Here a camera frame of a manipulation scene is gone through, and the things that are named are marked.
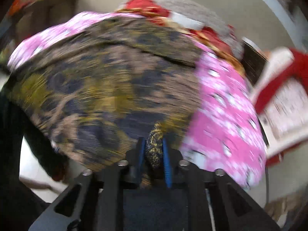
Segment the pink penguin blanket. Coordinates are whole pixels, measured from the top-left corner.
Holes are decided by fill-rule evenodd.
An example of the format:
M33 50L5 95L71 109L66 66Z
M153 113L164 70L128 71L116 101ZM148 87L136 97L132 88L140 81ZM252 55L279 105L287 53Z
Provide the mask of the pink penguin blanket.
M52 44L80 33L94 23L116 16L145 18L151 22L146 17L134 14L82 12L66 23L46 29L23 41L10 57L10 76L26 61ZM193 114L178 150L202 169L224 169L244 188L256 185L265 169L265 143L255 109L247 96L242 73L237 70L237 64L230 64L212 47L189 38L202 50L195 69L201 105ZM47 137L46 139L58 149ZM162 160L163 139L166 138L157 129L145 138L145 155L153 168L158 168Z

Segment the dark wooden headboard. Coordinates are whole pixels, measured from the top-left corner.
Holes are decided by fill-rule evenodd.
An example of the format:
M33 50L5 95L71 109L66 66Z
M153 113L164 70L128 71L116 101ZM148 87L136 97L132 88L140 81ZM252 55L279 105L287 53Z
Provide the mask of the dark wooden headboard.
M245 75L252 86L255 86L262 74L267 58L252 43L243 38L243 56L241 64L244 67Z

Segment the dark wooden cabinet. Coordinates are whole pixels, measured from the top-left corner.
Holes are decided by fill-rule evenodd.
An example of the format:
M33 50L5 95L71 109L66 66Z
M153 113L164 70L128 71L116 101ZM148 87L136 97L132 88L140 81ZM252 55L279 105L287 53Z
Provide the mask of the dark wooden cabinet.
M76 15L78 0L40 0L12 17L14 40L20 43L47 28L65 23Z

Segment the white pillow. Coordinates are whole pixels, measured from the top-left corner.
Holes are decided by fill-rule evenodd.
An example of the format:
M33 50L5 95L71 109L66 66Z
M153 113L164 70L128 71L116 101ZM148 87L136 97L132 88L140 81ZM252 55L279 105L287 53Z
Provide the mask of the white pillow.
M202 30L204 28L204 24L196 21L194 19L190 19L182 14L176 12L170 12L169 18L173 20L175 23L178 23L184 28L193 29L193 30Z

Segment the brown floral patterned garment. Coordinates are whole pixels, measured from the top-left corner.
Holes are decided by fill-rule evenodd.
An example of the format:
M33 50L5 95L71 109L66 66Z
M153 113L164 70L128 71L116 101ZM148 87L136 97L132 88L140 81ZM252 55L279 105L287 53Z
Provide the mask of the brown floral patterned garment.
M3 92L62 153L99 171L155 129L180 148L201 105L201 55L172 28L116 16L36 54Z

